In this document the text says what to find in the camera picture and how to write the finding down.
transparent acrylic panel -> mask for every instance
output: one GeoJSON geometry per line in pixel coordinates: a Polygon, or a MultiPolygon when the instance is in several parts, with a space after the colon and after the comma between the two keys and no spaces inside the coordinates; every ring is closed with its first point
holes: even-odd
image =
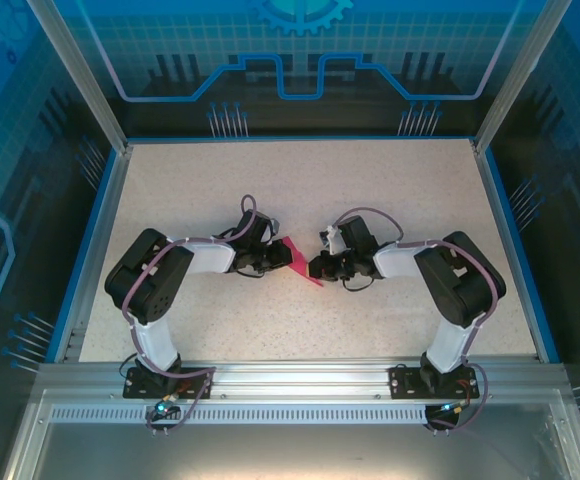
{"type": "Polygon", "coordinates": [[[109,153],[26,2],[0,3],[0,471],[109,153]]]}
{"type": "Polygon", "coordinates": [[[126,133],[156,137],[474,134],[543,4],[57,2],[126,133]]]}
{"type": "Polygon", "coordinates": [[[138,426],[51,425],[40,458],[36,480],[570,478],[546,405],[490,406],[449,437],[400,425],[188,425],[159,438],[138,426]]]}
{"type": "Polygon", "coordinates": [[[580,1],[570,6],[492,153],[550,324],[543,336],[554,338],[580,387],[580,1]]]}

cable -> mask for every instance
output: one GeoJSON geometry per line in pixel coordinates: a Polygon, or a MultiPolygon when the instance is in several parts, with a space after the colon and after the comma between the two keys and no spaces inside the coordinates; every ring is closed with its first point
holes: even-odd
{"type": "Polygon", "coordinates": [[[128,379],[128,376],[127,376],[127,374],[126,374],[126,375],[124,375],[123,373],[121,373],[121,369],[122,369],[123,367],[125,367],[126,363],[128,363],[130,360],[132,360],[132,359],[133,359],[134,357],[136,357],[136,356],[137,356],[137,354],[136,354],[136,353],[133,353],[132,355],[128,355],[128,356],[126,357],[126,359],[125,359],[123,362],[121,362],[121,365],[119,365],[119,375],[121,375],[121,376],[122,376],[122,377],[123,377],[125,380],[127,380],[127,379],[128,379]]]}
{"type": "Polygon", "coordinates": [[[343,283],[343,288],[345,288],[349,292],[355,293],[355,292],[360,292],[362,290],[365,290],[370,285],[372,285],[374,283],[374,278],[370,280],[370,283],[369,284],[364,285],[363,287],[359,287],[359,288],[348,288],[348,285],[346,284],[346,281],[345,280],[341,280],[341,282],[343,283]]]}
{"type": "MultiPolygon", "coordinates": [[[[184,423],[186,423],[188,421],[188,419],[192,415],[192,412],[194,411],[197,404],[199,403],[199,400],[201,400],[201,397],[203,396],[203,392],[205,392],[206,388],[208,388],[210,386],[210,384],[212,383],[212,377],[213,377],[213,373],[208,374],[208,378],[206,378],[205,381],[203,382],[203,385],[199,389],[199,393],[197,393],[197,396],[194,398],[192,405],[190,405],[190,408],[188,408],[188,411],[181,417],[181,420],[179,420],[177,423],[175,423],[170,428],[164,427],[163,432],[165,435],[168,435],[168,432],[174,432],[175,430],[178,430],[179,428],[181,428],[183,426],[184,423]]],[[[152,430],[153,434],[155,434],[158,431],[154,427],[154,423],[153,423],[155,412],[156,412],[156,409],[153,410],[146,418],[146,427],[148,427],[150,430],[152,430]]]]}
{"type": "Polygon", "coordinates": [[[341,223],[348,215],[350,215],[351,213],[354,213],[354,212],[372,212],[372,213],[376,213],[377,215],[381,215],[384,218],[387,218],[388,221],[390,223],[392,223],[399,231],[399,235],[397,236],[397,242],[401,241],[401,239],[403,238],[403,235],[404,235],[403,228],[401,228],[401,225],[399,225],[399,222],[397,222],[394,218],[392,218],[387,213],[382,212],[381,210],[379,210],[377,208],[372,208],[372,207],[351,208],[350,210],[345,212],[343,215],[341,215],[339,218],[337,218],[337,220],[335,220],[335,222],[332,224],[332,226],[337,227],[339,225],[339,223],[341,223]]]}
{"type": "MultiPolygon", "coordinates": [[[[137,354],[138,354],[139,358],[152,371],[154,371],[160,375],[163,375],[164,377],[179,378],[179,379],[181,379],[181,378],[194,378],[194,377],[198,377],[201,375],[209,374],[208,379],[210,379],[210,381],[212,381],[211,379],[212,379],[214,372],[216,371],[216,367],[203,368],[201,370],[197,370],[196,372],[191,372],[191,373],[171,373],[171,372],[167,372],[165,370],[162,370],[157,365],[155,365],[154,362],[150,358],[148,358],[148,356],[146,355],[146,352],[141,347],[141,343],[139,342],[139,337],[137,336],[137,330],[135,328],[135,319],[128,312],[128,307],[130,306],[130,301],[132,300],[132,297],[134,297],[134,295],[137,293],[137,290],[139,289],[141,284],[145,281],[145,279],[148,277],[148,275],[150,274],[152,269],[173,248],[181,246],[181,245],[185,245],[188,242],[228,243],[228,242],[232,242],[234,240],[237,240],[238,238],[241,238],[243,235],[245,235],[246,232],[248,230],[250,230],[250,227],[252,227],[252,225],[254,224],[256,214],[257,214],[257,201],[250,194],[246,194],[241,198],[241,212],[245,213],[246,200],[250,200],[252,202],[252,215],[250,215],[250,219],[248,220],[248,223],[243,227],[243,229],[240,232],[237,232],[236,234],[231,235],[227,238],[190,237],[190,238],[183,238],[183,239],[175,240],[175,241],[169,243],[168,245],[163,247],[154,256],[154,258],[150,261],[150,263],[148,263],[148,265],[146,266],[144,271],[141,272],[141,274],[139,275],[137,280],[134,282],[132,287],[130,287],[130,290],[128,290],[128,293],[123,300],[123,304],[121,305],[121,314],[123,315],[123,318],[125,318],[126,321],[128,322],[128,325],[130,326],[130,336],[132,337],[132,343],[134,344],[134,347],[137,350],[137,354]]],[[[175,425],[174,429],[178,428],[180,425],[183,424],[183,422],[185,422],[185,420],[187,420],[187,418],[192,414],[192,410],[194,409],[194,407],[196,406],[196,404],[200,398],[201,398],[201,395],[198,396],[198,398],[195,400],[195,402],[190,407],[190,410],[188,410],[188,414],[186,416],[182,417],[182,421],[179,422],[177,425],[175,425]]],[[[152,425],[152,422],[151,422],[151,419],[149,417],[148,422],[147,422],[148,428],[152,428],[151,425],[152,425]]]]}
{"type": "Polygon", "coordinates": [[[266,275],[265,273],[262,273],[261,275],[250,275],[249,273],[243,273],[241,270],[235,270],[235,273],[247,278],[263,278],[266,275]]]}
{"type": "Polygon", "coordinates": [[[230,228],[229,228],[229,229],[227,229],[226,231],[224,231],[224,232],[221,232],[219,235],[216,235],[216,236],[215,236],[215,238],[220,238],[220,239],[223,239],[223,238],[225,238],[225,236],[226,236],[227,234],[229,234],[229,233],[233,233],[234,231],[235,231],[235,228],[234,228],[234,227],[230,227],[230,228]]]}

white work surface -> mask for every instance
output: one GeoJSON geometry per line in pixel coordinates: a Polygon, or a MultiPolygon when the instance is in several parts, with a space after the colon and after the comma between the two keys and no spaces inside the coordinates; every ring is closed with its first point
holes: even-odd
{"type": "MultiPolygon", "coordinates": [[[[319,231],[360,205],[392,214],[404,241],[465,231],[508,287],[471,352],[536,352],[468,140],[288,141],[134,147],[81,361],[119,361],[134,351],[103,284],[141,231],[218,234],[237,225],[245,193],[308,261],[322,249],[319,231]]],[[[395,238],[384,218],[363,217],[380,243],[395,238]]],[[[239,361],[419,356],[440,318],[421,277],[350,293],[287,268],[261,280],[190,275],[167,315],[183,359],[239,361]]]]}

robotic arm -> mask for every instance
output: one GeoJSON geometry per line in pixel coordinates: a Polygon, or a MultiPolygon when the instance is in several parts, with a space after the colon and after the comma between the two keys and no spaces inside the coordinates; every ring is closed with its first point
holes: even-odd
{"type": "MultiPolygon", "coordinates": [[[[283,240],[273,240],[279,223],[259,212],[251,223],[253,211],[243,213],[235,228],[228,229],[213,241],[195,241],[176,246],[159,260],[132,296],[128,312],[134,317],[132,328],[139,343],[139,365],[144,374],[151,376],[160,390],[169,390],[177,383],[159,375],[159,371],[179,373],[180,357],[172,344],[166,312],[186,275],[194,273],[242,273],[246,267],[262,276],[293,261],[291,249],[283,240]],[[234,240],[224,239],[230,232],[241,232],[234,240]],[[158,370],[154,371],[149,364],[158,370]]],[[[159,252],[172,241],[154,229],[144,230],[121,260],[113,268],[105,282],[105,291],[115,306],[122,309],[123,302],[139,276],[159,252]]]]}
{"type": "Polygon", "coordinates": [[[421,378],[431,393],[443,383],[444,375],[461,367],[477,328],[475,320],[496,301],[489,282],[494,284],[498,298],[506,294],[499,272],[463,232],[454,232],[436,244],[392,242],[380,246],[363,219],[353,216],[329,226],[320,235],[328,250],[309,263],[313,278],[342,280],[346,286],[360,274],[371,279],[368,287],[380,279],[423,277],[442,316],[435,339],[421,358],[421,378]]]}

purple cable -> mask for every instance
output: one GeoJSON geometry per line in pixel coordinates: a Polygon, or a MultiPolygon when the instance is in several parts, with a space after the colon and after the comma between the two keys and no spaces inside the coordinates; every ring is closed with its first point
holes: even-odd
{"type": "Polygon", "coordinates": [[[401,228],[401,225],[399,225],[399,222],[397,222],[394,218],[392,218],[386,212],[382,212],[381,210],[379,210],[377,208],[372,208],[372,207],[351,208],[350,210],[345,212],[343,215],[341,215],[339,218],[337,218],[337,220],[332,224],[332,226],[333,227],[338,226],[339,223],[342,222],[344,218],[346,218],[348,215],[350,215],[351,213],[354,213],[354,212],[372,212],[372,213],[376,213],[377,215],[381,215],[384,218],[387,218],[388,221],[390,223],[392,223],[395,227],[397,227],[397,230],[399,231],[399,236],[397,237],[397,242],[403,238],[403,228],[401,228]]]}
{"type": "MultiPolygon", "coordinates": [[[[190,408],[188,408],[188,411],[185,413],[185,415],[183,415],[181,417],[181,420],[179,420],[172,427],[170,427],[170,428],[167,428],[166,427],[166,428],[163,429],[163,433],[165,435],[167,435],[169,432],[174,432],[175,430],[181,428],[183,426],[183,424],[188,421],[188,419],[192,415],[192,412],[194,411],[194,409],[196,408],[197,404],[199,403],[199,400],[201,400],[201,397],[203,396],[203,392],[205,392],[206,388],[208,388],[208,386],[211,383],[212,383],[212,373],[210,373],[209,376],[208,376],[208,378],[206,378],[206,380],[203,382],[203,385],[201,386],[201,389],[199,390],[199,393],[197,393],[197,396],[194,398],[194,401],[192,402],[192,405],[190,405],[190,408]]],[[[146,427],[148,427],[153,432],[156,432],[157,429],[154,428],[154,424],[152,423],[152,417],[153,416],[154,416],[154,410],[152,412],[150,412],[150,414],[148,415],[148,418],[146,418],[146,427]]]]}
{"type": "Polygon", "coordinates": [[[483,276],[484,280],[488,284],[488,287],[490,288],[490,294],[492,295],[492,304],[490,305],[490,308],[482,317],[480,317],[479,319],[477,319],[474,322],[475,328],[473,328],[472,332],[470,332],[470,336],[468,337],[468,340],[466,341],[466,344],[463,347],[463,350],[461,351],[461,363],[465,367],[468,367],[468,368],[474,367],[474,368],[478,369],[479,372],[481,372],[481,375],[483,376],[483,396],[482,396],[481,403],[479,404],[479,407],[477,408],[477,411],[474,413],[474,415],[472,415],[472,417],[470,417],[462,425],[460,425],[458,427],[454,427],[452,429],[454,431],[458,431],[458,430],[462,430],[463,428],[470,425],[481,414],[484,407],[486,406],[486,401],[488,399],[488,376],[486,375],[486,371],[483,369],[483,367],[481,365],[479,365],[478,363],[469,363],[468,362],[468,351],[470,350],[470,347],[472,346],[472,343],[474,342],[474,339],[477,336],[477,333],[479,332],[479,328],[481,328],[481,325],[483,325],[483,323],[488,318],[490,318],[492,316],[495,309],[497,308],[497,302],[499,301],[499,294],[497,293],[497,286],[495,285],[494,280],[492,279],[492,275],[490,275],[490,273],[488,273],[486,268],[483,265],[481,265],[476,258],[474,258],[472,255],[470,255],[468,252],[466,252],[461,247],[457,247],[456,245],[454,245],[450,242],[446,242],[445,240],[424,240],[422,242],[400,243],[397,246],[399,248],[418,248],[418,247],[432,247],[435,245],[441,245],[443,247],[449,248],[450,250],[454,250],[459,255],[461,255],[463,258],[468,260],[477,269],[477,271],[483,276]]]}

